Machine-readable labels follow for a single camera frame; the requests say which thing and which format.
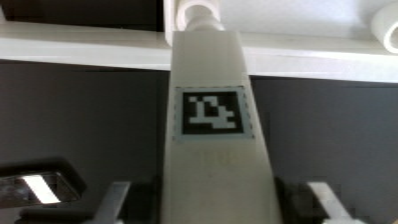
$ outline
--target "dark gray wall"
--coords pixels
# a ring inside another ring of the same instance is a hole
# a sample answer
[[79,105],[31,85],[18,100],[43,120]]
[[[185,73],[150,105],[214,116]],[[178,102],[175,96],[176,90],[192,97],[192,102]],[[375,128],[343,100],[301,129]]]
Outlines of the dark gray wall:
[[327,181],[356,217],[398,211],[398,85],[258,77],[255,93],[276,176]]
[[[162,174],[167,72],[2,61],[0,164],[64,157],[93,212],[112,181]],[[356,217],[398,210],[398,85],[253,77],[276,176],[327,181]],[[0,210],[13,223],[20,209]]]
[[[61,208],[95,212],[112,181],[151,187],[167,78],[157,71],[2,61],[0,165],[48,157],[70,161],[88,191]],[[0,223],[15,222],[18,211],[0,210]]]

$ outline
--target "white rod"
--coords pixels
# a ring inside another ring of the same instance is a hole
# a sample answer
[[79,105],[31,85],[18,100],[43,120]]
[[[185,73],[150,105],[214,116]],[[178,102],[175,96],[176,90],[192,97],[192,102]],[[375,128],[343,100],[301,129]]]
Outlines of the white rod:
[[308,183],[311,190],[315,192],[320,204],[324,206],[324,209],[327,211],[327,215],[331,219],[349,219],[352,220],[352,216],[345,210],[345,206],[340,202],[340,199],[336,197],[336,194],[333,192],[331,186],[324,182],[310,182]]

